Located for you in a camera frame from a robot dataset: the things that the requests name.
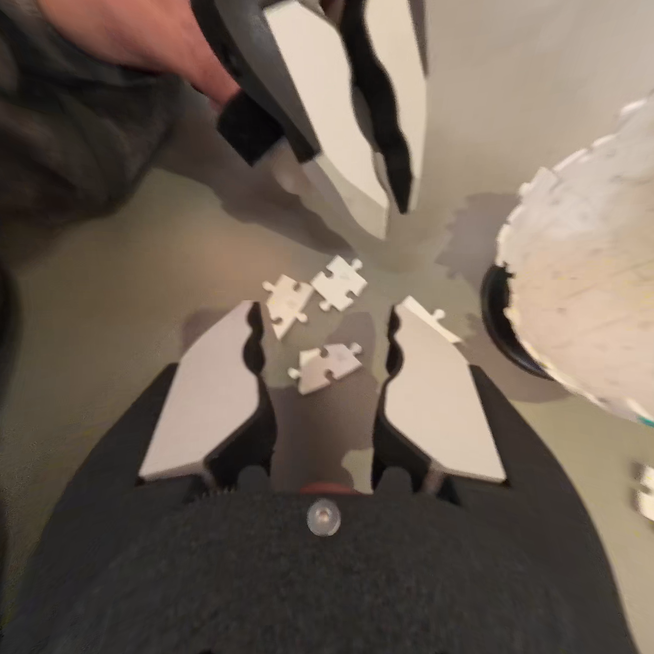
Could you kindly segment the black ball stand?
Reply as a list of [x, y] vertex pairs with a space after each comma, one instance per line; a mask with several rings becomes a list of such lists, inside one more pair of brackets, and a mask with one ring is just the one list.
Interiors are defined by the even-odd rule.
[[480, 289], [481, 318], [486, 332], [496, 348], [512, 364], [534, 377], [552, 380], [520, 344], [504, 313], [509, 306], [510, 277], [505, 267], [495, 264], [486, 270]]

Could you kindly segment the person's left hand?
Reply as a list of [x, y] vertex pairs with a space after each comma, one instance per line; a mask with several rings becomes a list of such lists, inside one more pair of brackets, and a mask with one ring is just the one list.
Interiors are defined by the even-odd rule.
[[99, 60], [175, 74], [224, 107], [240, 88], [206, 41], [189, 1], [38, 1], [45, 19]]

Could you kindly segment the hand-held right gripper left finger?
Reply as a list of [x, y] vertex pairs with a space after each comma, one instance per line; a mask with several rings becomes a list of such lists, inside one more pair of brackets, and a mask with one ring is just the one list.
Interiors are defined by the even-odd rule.
[[143, 481], [197, 476], [229, 488], [248, 467], [270, 474], [277, 424], [263, 336], [260, 304], [246, 300], [186, 349], [139, 470]]

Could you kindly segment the colourful 3D puzzle ball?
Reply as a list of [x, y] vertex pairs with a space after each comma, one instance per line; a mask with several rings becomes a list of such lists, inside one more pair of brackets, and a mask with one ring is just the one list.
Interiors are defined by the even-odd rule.
[[653, 93], [611, 133], [540, 168], [496, 238], [503, 310], [553, 380], [653, 426]]

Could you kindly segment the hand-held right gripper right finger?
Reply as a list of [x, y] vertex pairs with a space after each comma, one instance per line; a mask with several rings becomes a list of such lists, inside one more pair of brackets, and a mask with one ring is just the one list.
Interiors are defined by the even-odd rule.
[[471, 366], [457, 346], [400, 306], [390, 312], [388, 344], [373, 427], [373, 492], [391, 468], [408, 475], [414, 492], [434, 492], [448, 477], [505, 483]]

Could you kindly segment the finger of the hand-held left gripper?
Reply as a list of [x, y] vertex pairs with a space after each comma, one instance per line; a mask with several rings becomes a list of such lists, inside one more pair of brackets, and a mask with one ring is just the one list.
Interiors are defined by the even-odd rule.
[[319, 193], [339, 215], [386, 238], [389, 200], [356, 118], [352, 71], [336, 27], [301, 1], [273, 4], [264, 15], [318, 141], [317, 154], [303, 163], [291, 162], [290, 146], [279, 147], [275, 179], [300, 198]]
[[415, 208], [428, 113], [425, 1], [345, 1], [339, 24], [373, 148], [401, 214]]

